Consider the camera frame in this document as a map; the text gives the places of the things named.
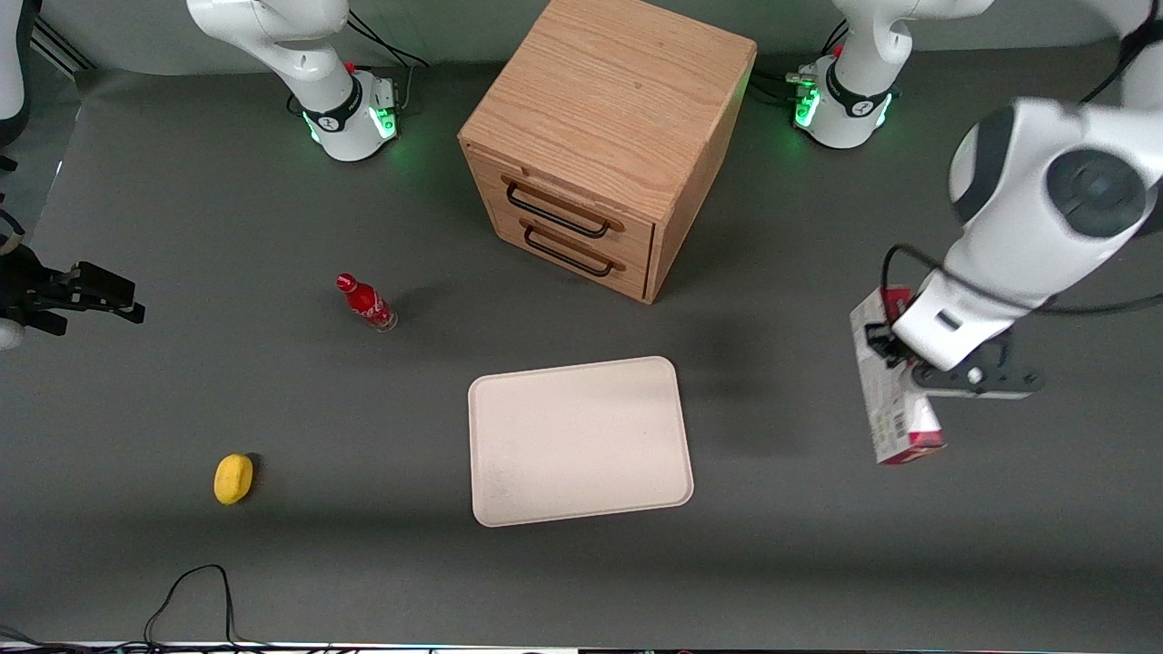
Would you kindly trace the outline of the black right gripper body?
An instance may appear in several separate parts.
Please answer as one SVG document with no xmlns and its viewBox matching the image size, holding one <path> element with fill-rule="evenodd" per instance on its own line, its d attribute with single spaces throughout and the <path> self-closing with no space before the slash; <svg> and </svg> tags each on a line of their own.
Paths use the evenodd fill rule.
<svg viewBox="0 0 1163 654">
<path fill-rule="evenodd" d="M 22 242 L 3 242 L 1 257 L 1 349 L 24 343 L 24 332 L 67 333 L 69 319 L 53 312 L 71 297 L 71 272 L 47 268 Z"/>
</svg>

